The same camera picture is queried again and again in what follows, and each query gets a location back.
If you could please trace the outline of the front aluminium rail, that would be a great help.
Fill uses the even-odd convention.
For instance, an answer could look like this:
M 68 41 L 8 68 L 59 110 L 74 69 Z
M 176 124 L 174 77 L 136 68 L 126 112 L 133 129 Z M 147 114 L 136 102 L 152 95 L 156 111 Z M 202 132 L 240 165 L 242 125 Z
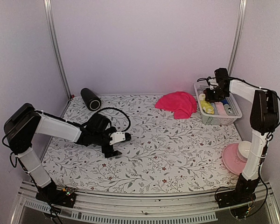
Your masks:
M 269 183 L 256 199 L 220 207 L 216 197 L 228 189 L 175 194 L 120 194 L 76 191 L 73 207 L 36 199 L 35 186 L 24 181 L 16 196 L 12 224 L 280 224 L 280 210 Z

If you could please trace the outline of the black cylindrical bottle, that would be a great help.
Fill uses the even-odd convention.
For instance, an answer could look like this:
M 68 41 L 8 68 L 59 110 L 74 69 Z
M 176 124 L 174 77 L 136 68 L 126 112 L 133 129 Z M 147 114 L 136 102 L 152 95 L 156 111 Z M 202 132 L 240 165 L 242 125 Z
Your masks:
M 80 93 L 82 100 L 90 111 L 97 111 L 101 107 L 100 98 L 90 89 L 83 88 Z

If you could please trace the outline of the blue item in basket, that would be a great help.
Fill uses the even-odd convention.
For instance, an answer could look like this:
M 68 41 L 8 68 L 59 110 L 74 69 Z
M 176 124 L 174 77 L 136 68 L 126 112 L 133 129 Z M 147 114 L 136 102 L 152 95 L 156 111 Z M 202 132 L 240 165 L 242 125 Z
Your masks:
M 223 105 L 229 105 L 228 101 L 226 99 L 221 101 Z

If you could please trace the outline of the white bowl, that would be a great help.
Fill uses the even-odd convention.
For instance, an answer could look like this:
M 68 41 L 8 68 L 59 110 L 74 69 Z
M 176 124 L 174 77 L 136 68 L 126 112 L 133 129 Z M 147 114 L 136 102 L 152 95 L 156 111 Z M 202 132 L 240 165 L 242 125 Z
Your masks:
M 242 161 L 247 161 L 251 148 L 251 142 L 241 141 L 238 144 L 237 155 Z

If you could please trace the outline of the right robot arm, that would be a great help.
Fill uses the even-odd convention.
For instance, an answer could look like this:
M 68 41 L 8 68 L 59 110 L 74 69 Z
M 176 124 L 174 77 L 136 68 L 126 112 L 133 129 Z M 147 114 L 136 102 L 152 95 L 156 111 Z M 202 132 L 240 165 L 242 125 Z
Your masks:
M 247 163 L 232 193 L 232 200 L 235 203 L 242 203 L 255 191 L 260 181 L 268 143 L 273 138 L 273 132 L 280 125 L 280 98 L 273 90 L 250 84 L 240 78 L 230 77 L 226 68 L 216 69 L 214 74 L 214 77 L 206 78 L 209 85 L 204 92 L 207 101 L 219 102 L 233 94 L 252 104 L 250 113 L 252 144 Z

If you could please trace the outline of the aluminium frame post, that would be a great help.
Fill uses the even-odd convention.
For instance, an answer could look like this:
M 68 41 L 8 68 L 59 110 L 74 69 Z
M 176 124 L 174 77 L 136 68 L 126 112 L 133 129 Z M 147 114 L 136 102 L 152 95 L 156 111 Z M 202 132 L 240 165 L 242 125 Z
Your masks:
M 234 35 L 233 44 L 232 44 L 232 48 L 231 48 L 231 55 L 230 55 L 228 67 L 227 67 L 229 76 L 232 75 L 232 72 L 233 72 L 233 69 L 235 66 L 235 62 L 236 62 L 236 58 L 237 58 L 241 35 L 242 35 L 244 23 L 245 23 L 246 7 L 247 7 L 247 0 L 240 0 L 239 8 L 238 8 L 237 23 L 236 23 L 236 28 L 235 28 L 235 35 Z
M 62 82 L 64 91 L 65 91 L 65 94 L 66 94 L 68 100 L 70 100 L 72 97 L 72 94 L 71 94 L 70 86 L 69 86 L 69 83 L 68 83 L 68 80 L 67 80 L 67 77 L 65 74 L 65 69 L 64 69 L 63 62 L 62 62 L 60 49 L 59 49 L 59 44 L 58 44 L 56 29 L 55 29 L 55 24 L 54 24 L 54 18 L 53 18 L 52 4 L 51 4 L 50 0 L 44 0 L 43 3 L 44 3 L 45 14 L 46 14 L 46 20 L 47 20 L 47 24 L 48 24 L 48 28 L 49 28 L 49 35 L 51 38 L 53 51 L 54 51 L 54 55 L 55 55 L 55 59 L 56 59 L 56 63 L 57 63 L 57 68 L 59 70 L 59 74 L 61 77 L 61 82 Z

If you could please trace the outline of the pink item in basket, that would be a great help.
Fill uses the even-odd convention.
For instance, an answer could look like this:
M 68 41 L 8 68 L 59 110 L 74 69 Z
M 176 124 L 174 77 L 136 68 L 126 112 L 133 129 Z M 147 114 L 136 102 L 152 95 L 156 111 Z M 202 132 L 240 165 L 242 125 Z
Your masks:
M 222 104 L 222 102 L 215 102 L 215 106 L 218 112 L 218 115 L 220 116 L 226 116 L 227 113 L 225 111 L 224 105 Z

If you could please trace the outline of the pink plate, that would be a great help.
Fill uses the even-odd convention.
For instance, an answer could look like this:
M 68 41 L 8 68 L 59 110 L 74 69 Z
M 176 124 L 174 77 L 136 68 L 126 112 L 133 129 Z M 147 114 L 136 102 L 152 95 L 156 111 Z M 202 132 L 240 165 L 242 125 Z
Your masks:
M 223 164 L 233 174 L 240 175 L 246 165 L 246 161 L 238 156 L 238 143 L 229 144 L 222 151 Z

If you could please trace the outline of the pink towel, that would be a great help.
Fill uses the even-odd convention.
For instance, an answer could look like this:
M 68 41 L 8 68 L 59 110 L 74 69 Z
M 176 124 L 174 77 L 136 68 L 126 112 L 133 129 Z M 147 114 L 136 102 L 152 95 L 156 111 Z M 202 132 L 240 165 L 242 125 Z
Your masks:
M 191 94 L 177 91 L 161 97 L 155 108 L 173 112 L 174 119 L 189 119 L 197 112 L 197 102 Z

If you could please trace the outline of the left aluminium frame post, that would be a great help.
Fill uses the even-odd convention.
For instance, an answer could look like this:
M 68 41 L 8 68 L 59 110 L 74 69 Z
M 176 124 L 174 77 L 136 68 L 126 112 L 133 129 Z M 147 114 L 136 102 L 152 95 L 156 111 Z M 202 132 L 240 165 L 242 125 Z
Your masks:
M 48 28 L 49 28 L 49 35 L 51 38 L 53 51 L 54 51 L 54 55 L 55 55 L 55 59 L 56 59 L 56 63 L 57 63 L 57 68 L 59 70 L 59 74 L 61 77 L 61 82 L 62 82 L 64 91 L 65 91 L 65 94 L 66 94 L 68 100 L 70 100 L 72 97 L 72 94 L 71 94 L 70 86 L 69 86 L 69 83 L 68 83 L 68 80 L 67 80 L 67 77 L 65 74 L 65 69 L 64 69 L 63 62 L 62 62 L 60 49 L 59 49 L 59 44 L 58 44 L 56 29 L 55 29 L 55 24 L 54 24 L 54 18 L 53 18 L 52 4 L 51 4 L 50 0 L 44 0 L 43 3 L 44 3 L 45 14 L 46 14 L 46 20 L 47 20 L 47 24 L 48 24 Z

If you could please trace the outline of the floral tablecloth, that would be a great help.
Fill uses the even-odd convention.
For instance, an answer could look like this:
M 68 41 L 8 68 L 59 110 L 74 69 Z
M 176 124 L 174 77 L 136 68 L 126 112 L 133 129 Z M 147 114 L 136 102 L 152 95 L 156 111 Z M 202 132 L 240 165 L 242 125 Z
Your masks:
M 200 112 L 174 119 L 155 108 L 157 95 L 101 96 L 103 114 L 132 139 L 116 144 L 120 156 L 53 138 L 42 160 L 57 185 L 116 193 L 182 193 L 235 186 L 238 177 L 222 150 L 241 138 L 234 125 L 205 125 Z

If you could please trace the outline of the white plastic basket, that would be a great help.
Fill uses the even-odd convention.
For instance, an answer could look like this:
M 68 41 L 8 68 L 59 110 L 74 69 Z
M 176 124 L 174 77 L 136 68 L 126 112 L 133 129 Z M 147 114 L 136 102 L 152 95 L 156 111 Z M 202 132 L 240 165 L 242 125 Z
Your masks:
M 203 93 L 206 88 L 208 88 L 207 84 L 194 84 L 197 107 L 204 124 L 232 125 L 237 119 L 242 118 L 242 112 L 231 94 L 219 102 L 207 103 Z

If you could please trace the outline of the green yellow patterned towel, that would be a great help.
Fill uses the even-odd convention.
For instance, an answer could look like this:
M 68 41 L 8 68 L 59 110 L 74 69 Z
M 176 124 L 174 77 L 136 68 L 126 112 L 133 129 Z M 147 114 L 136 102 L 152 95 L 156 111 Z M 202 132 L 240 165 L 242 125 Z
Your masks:
M 206 100 L 200 100 L 200 105 L 205 113 L 214 114 L 214 107 Z

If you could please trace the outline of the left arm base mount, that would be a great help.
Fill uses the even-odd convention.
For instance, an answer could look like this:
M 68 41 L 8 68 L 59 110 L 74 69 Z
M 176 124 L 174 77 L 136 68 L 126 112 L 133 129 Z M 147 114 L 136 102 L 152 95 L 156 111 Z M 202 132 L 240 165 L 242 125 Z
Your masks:
M 67 208 L 73 208 L 76 202 L 76 193 L 69 193 L 58 189 L 54 183 L 41 188 L 37 187 L 36 199 L 46 202 L 49 205 L 59 205 Z

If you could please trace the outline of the right aluminium frame post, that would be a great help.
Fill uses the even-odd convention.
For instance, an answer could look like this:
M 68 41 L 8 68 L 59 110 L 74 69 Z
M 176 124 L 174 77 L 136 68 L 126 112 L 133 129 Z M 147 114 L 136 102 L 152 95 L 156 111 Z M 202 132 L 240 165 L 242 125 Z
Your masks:
M 234 35 L 233 44 L 232 44 L 232 48 L 231 48 L 231 55 L 230 55 L 228 67 L 227 67 L 229 76 L 232 75 L 232 72 L 233 72 L 233 69 L 235 66 L 235 62 L 236 62 L 236 58 L 237 58 L 241 35 L 242 35 L 244 23 L 245 23 L 246 7 L 247 7 L 247 0 L 240 0 L 239 8 L 238 8 L 237 23 L 236 23 L 236 28 L 235 28 L 235 35 Z

